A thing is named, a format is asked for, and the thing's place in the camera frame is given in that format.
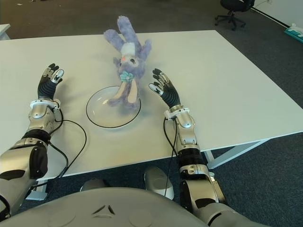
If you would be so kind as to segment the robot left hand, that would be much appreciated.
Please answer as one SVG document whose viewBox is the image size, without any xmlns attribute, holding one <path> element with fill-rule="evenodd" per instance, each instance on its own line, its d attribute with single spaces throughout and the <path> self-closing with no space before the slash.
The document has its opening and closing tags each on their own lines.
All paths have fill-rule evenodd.
<svg viewBox="0 0 303 227">
<path fill-rule="evenodd" d="M 55 63 L 50 64 L 43 72 L 38 84 L 38 98 L 53 100 L 57 85 L 62 82 L 64 70 Z"/>
</svg>

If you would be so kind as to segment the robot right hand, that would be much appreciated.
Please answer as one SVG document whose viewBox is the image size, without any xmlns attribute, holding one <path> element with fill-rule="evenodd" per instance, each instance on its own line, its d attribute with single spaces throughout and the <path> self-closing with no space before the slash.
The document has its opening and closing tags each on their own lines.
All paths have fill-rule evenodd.
<svg viewBox="0 0 303 227">
<path fill-rule="evenodd" d="M 149 84 L 150 90 L 159 95 L 170 109 L 181 105 L 178 92 L 169 77 L 160 69 L 154 69 L 152 73 L 155 81 Z"/>
</svg>

